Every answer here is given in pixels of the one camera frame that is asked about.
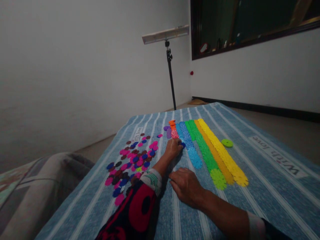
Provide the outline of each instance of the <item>window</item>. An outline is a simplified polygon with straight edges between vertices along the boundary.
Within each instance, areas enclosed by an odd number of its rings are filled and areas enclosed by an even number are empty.
[[[191,0],[192,60],[320,26],[320,0]]]

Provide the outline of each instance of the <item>label patch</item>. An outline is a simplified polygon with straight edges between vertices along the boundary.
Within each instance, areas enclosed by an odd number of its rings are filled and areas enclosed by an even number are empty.
[[[138,127],[137,128],[136,133],[133,136],[132,142],[139,142],[140,134],[142,133],[142,129],[143,129],[143,127]]]
[[[249,137],[249,139],[268,154],[276,163],[285,169],[291,176],[295,178],[308,177],[309,175],[304,172],[300,167],[292,163],[288,158],[282,156],[278,151],[272,148],[269,144],[265,143],[259,136]]]

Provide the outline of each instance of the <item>green toy piece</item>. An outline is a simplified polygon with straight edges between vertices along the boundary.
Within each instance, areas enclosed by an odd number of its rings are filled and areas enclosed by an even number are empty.
[[[221,141],[222,145],[225,146],[225,147],[233,147],[233,142],[229,139],[223,139]]]

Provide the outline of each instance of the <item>floor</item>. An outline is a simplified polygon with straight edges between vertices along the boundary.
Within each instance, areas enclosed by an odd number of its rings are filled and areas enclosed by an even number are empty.
[[[178,106],[177,109],[187,107],[196,107],[196,105],[185,103]],[[242,109],[232,109],[290,148],[307,157],[313,163],[320,165],[320,124]],[[110,145],[114,136],[112,135],[91,146],[80,149],[77,153],[96,163],[104,150]]]

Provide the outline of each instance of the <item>sleeve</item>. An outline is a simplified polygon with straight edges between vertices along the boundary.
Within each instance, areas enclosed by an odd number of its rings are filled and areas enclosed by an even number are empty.
[[[250,239],[291,239],[276,229],[267,220],[250,212],[248,213],[250,225]]]
[[[101,228],[96,239],[145,239],[161,185],[162,178],[156,170],[146,171]]]

